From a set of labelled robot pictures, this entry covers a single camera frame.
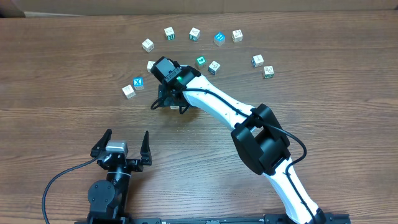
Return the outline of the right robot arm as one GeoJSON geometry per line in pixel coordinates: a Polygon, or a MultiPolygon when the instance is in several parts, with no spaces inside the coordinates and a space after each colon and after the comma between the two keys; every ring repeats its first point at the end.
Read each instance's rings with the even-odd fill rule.
{"type": "Polygon", "coordinates": [[[290,220],[294,223],[326,222],[322,209],[308,196],[294,170],[294,165],[305,156],[292,159],[290,140],[301,141],[282,129],[268,106],[253,107],[235,100],[212,85],[200,71],[169,58],[158,59],[150,71],[164,88],[152,109],[171,98],[181,103],[181,114],[190,106],[206,111],[230,130],[243,163],[269,180],[290,220]]]}

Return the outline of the wooden block with engraved drawing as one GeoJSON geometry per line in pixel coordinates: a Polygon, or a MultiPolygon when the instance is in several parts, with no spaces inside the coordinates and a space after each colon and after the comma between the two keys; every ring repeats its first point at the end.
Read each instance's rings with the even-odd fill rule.
{"type": "Polygon", "coordinates": [[[148,61],[147,63],[147,71],[150,73],[152,67],[154,66],[155,62],[154,61],[148,61]]]}

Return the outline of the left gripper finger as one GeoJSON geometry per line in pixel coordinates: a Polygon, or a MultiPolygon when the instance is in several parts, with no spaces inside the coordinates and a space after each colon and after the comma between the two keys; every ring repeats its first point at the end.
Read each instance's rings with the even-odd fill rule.
{"type": "Polygon", "coordinates": [[[105,150],[106,145],[111,139],[112,129],[107,129],[102,138],[91,148],[90,156],[98,157],[102,151],[105,150]]]}
{"type": "Polygon", "coordinates": [[[149,132],[146,131],[144,135],[144,139],[142,141],[142,146],[140,150],[140,155],[141,155],[141,163],[145,166],[151,166],[152,165],[152,154],[150,152],[150,146],[149,146],[149,132]]]}

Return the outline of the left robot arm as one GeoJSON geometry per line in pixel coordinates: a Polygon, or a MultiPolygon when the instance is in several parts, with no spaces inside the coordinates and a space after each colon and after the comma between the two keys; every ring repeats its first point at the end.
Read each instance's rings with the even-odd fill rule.
{"type": "Polygon", "coordinates": [[[132,172],[142,172],[152,164],[149,132],[146,131],[140,150],[141,158],[127,158],[127,142],[111,139],[112,130],[93,146],[90,156],[107,171],[106,179],[96,181],[88,190],[90,211],[87,223],[133,223],[126,212],[127,195],[132,172]]]}

